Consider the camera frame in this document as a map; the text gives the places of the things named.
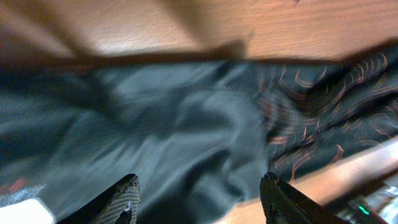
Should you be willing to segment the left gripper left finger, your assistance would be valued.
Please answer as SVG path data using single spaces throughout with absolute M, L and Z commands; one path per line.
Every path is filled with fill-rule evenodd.
M 140 185 L 128 174 L 59 224 L 136 224 Z

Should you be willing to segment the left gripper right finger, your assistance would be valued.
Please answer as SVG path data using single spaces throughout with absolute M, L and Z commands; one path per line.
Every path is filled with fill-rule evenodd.
M 347 224 L 271 172 L 259 190 L 267 224 Z

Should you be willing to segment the black cycling jersey orange lines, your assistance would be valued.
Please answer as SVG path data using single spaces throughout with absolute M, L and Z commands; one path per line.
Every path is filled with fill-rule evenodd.
M 351 66 L 188 62 L 1 71 L 1 206 L 57 220 L 133 181 L 135 223 L 208 223 L 397 136 L 397 47 Z

